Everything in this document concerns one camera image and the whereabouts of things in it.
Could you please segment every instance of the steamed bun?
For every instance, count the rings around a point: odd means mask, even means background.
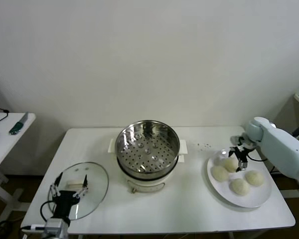
[[[228,172],[234,173],[238,168],[238,160],[236,158],[225,158],[223,161],[223,165],[228,170]]]
[[[263,183],[265,181],[264,176],[256,170],[247,172],[245,174],[245,178],[248,183],[250,183],[251,185],[256,186],[256,187],[263,185]]]
[[[245,196],[249,193],[249,184],[241,178],[237,178],[230,183],[230,189],[238,195]]]
[[[213,175],[214,179],[219,182],[224,182],[228,180],[228,172],[223,166],[214,166],[211,169],[211,174]]]

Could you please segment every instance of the cable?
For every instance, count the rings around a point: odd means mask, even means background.
[[[42,219],[43,219],[45,222],[46,222],[46,218],[45,218],[45,216],[43,215],[42,209],[43,209],[43,206],[44,206],[45,204],[47,204],[47,203],[54,203],[54,201],[52,201],[52,200],[50,200],[50,201],[46,201],[46,202],[43,203],[43,204],[41,205],[41,207],[40,207],[40,214],[41,214]]]
[[[268,160],[267,158],[265,158],[264,160],[253,159],[253,158],[251,158],[248,154],[247,154],[247,157],[248,157],[250,160],[252,160],[252,161],[256,161],[256,162],[264,162],[264,161],[267,161],[267,160]]]
[[[3,111],[3,113],[6,113],[6,116],[3,117],[2,119],[0,119],[0,121],[2,121],[2,120],[4,120],[5,118],[8,117],[8,115],[9,115],[9,111],[8,111],[8,110],[5,110],[5,109],[1,109],[1,108],[0,108],[0,111]]]

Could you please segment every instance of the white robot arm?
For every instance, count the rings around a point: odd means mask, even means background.
[[[274,127],[267,119],[255,117],[242,136],[231,138],[239,160],[237,171],[247,167],[248,153],[257,146],[272,164],[284,175],[299,181],[299,141],[289,133]]]

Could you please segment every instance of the stainless steel steamer basket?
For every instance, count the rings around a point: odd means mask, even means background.
[[[120,168],[132,178],[151,181],[169,174],[178,161],[179,139],[168,125],[143,120],[127,126],[116,139]]]

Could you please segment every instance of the white wall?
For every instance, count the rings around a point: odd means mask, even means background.
[[[71,127],[241,125],[297,89],[299,0],[0,0],[1,102],[37,114],[7,173]]]

